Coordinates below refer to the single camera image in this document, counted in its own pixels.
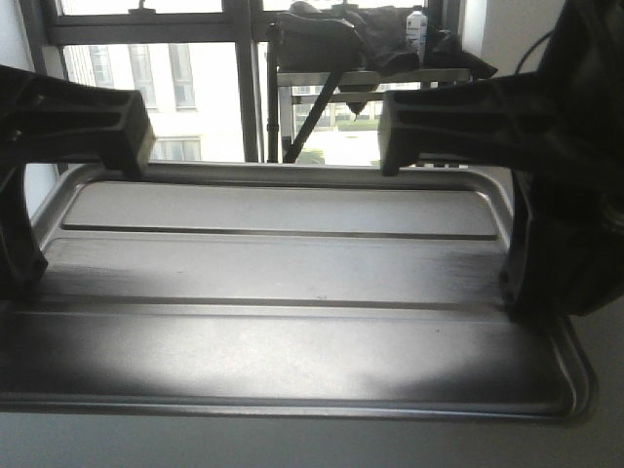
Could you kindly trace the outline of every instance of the window mullion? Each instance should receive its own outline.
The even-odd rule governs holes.
[[[252,34],[252,0],[228,0],[223,11],[236,36],[241,124],[246,162],[263,160],[257,43]]]

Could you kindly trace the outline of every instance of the window frame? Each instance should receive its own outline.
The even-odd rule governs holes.
[[[163,161],[176,161],[176,162],[185,162],[185,163],[194,163],[194,162],[202,161],[202,140],[199,136],[159,136],[156,139],[156,144],[161,143],[163,145],[163,148],[162,148],[163,151],[166,151],[165,144],[171,143],[171,142],[180,143],[182,145],[182,153],[184,156],[186,156],[184,146],[187,143],[197,143],[197,158],[187,159],[186,157],[184,157],[181,160],[177,160],[177,159],[167,159],[167,158],[152,159],[150,157],[150,161],[159,162],[159,163]]]
[[[147,44],[128,44],[128,57],[130,58],[135,88],[141,91],[145,108],[156,109],[158,105],[149,46]]]
[[[442,27],[457,30],[462,0],[436,1]],[[222,0],[221,13],[156,15],[65,16],[58,13],[58,0],[19,0],[19,5],[35,71],[51,76],[67,78],[64,46],[234,43],[245,161],[264,162],[258,43],[267,40],[277,12],[264,11],[262,0]]]
[[[168,44],[168,50],[169,62],[172,68],[172,81],[174,84],[175,108],[177,110],[195,110],[197,109],[197,105],[195,101],[195,84],[193,82],[190,47],[187,43]],[[189,101],[183,101],[179,98],[177,90],[182,87],[188,87],[188,91],[184,91],[184,94],[190,95]]]

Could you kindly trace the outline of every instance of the building window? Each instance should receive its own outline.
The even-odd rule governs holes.
[[[107,46],[89,46],[91,65],[94,70],[96,86],[103,88],[114,88],[113,70],[110,66]]]
[[[152,161],[201,161],[198,137],[158,138],[152,150]]]
[[[152,66],[149,60],[149,49],[146,44],[133,44],[128,46],[128,48],[135,87],[143,95],[145,107],[154,108],[156,107],[156,92],[154,90]]]
[[[170,44],[169,58],[174,78],[175,106],[178,109],[195,108],[193,72],[188,44]]]

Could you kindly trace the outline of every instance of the glass pane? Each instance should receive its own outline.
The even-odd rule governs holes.
[[[193,72],[188,44],[170,44],[169,56],[175,88],[175,105],[178,108],[194,108]]]
[[[97,53],[96,63],[107,58],[111,88],[153,93],[154,107],[148,111],[156,137],[195,141],[178,144],[181,153],[175,153],[173,143],[157,145],[154,158],[172,159],[183,153],[185,161],[243,162],[234,44],[184,44],[184,48],[188,50],[188,69],[192,70],[192,93],[186,84],[177,86],[174,82],[175,65],[168,44],[68,46],[64,56],[70,80],[91,86],[98,84],[91,50]],[[193,111],[178,111],[177,103],[182,98],[193,99]]]
[[[264,0],[264,10],[287,10],[296,0]],[[341,0],[306,0],[310,5],[319,10],[329,10],[332,5],[342,3]],[[424,0],[389,0],[379,2],[379,0],[349,0],[349,3],[358,5],[360,8],[383,7],[394,5],[400,8],[411,8],[414,5],[422,5]]]
[[[145,44],[133,44],[128,50],[135,88],[143,95],[146,107],[157,107],[149,48]]]
[[[138,0],[60,0],[64,15],[119,15],[138,7]],[[146,0],[145,8],[156,13],[221,12],[221,0]]]
[[[260,69],[260,89],[262,92],[263,122],[267,120],[267,84],[266,84],[266,63],[267,44],[259,44],[259,69]],[[396,89],[420,88],[419,83],[393,83],[379,85],[378,91]],[[292,87],[293,96],[317,95],[321,92],[321,86],[302,85]],[[297,163],[301,164],[327,164],[339,166],[378,166],[379,164],[379,144],[377,141],[377,127],[379,117],[383,108],[381,100],[370,101],[360,114],[356,115],[344,103],[330,103],[319,119],[314,132],[307,139],[303,150],[300,153]],[[292,105],[292,123],[294,131],[301,128],[305,118],[312,109],[311,103]],[[280,114],[288,113],[288,106],[280,107]],[[282,144],[282,138],[288,133],[284,123],[280,121],[280,137],[278,144]],[[282,160],[282,148],[278,151],[278,159]]]

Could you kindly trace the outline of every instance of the window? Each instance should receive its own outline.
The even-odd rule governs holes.
[[[195,92],[188,44],[170,44],[169,57],[174,78],[175,106],[178,109],[194,108]]]
[[[293,0],[145,0],[156,14],[144,15],[128,13],[138,0],[16,1],[37,72],[60,76],[66,69],[80,83],[139,89],[158,109],[150,112],[157,137],[200,135],[203,160],[263,161],[266,74],[258,49],[275,11]],[[323,9],[339,1],[312,0]],[[385,4],[409,9],[418,1]],[[459,3],[429,0],[430,19],[456,30]]]
[[[201,142],[195,137],[158,138],[154,144],[152,161],[201,161]]]
[[[104,88],[114,88],[113,70],[110,66],[107,46],[89,46],[91,65],[94,71],[96,86]]]
[[[266,10],[287,10],[295,0],[264,0]],[[341,0],[306,0],[310,5],[320,9],[329,10],[332,5],[342,3]],[[394,5],[395,7],[411,8],[414,5],[423,5],[424,0],[394,0],[379,2],[379,0],[349,0],[349,3],[358,5],[360,8],[374,8],[384,5]]]
[[[152,77],[152,65],[149,59],[149,49],[146,44],[128,46],[130,64],[135,79],[135,88],[143,95],[145,107],[156,107],[156,91]]]
[[[138,0],[60,0],[64,15],[114,15],[124,14],[138,6]],[[156,13],[220,12],[221,0],[146,0],[145,8]]]

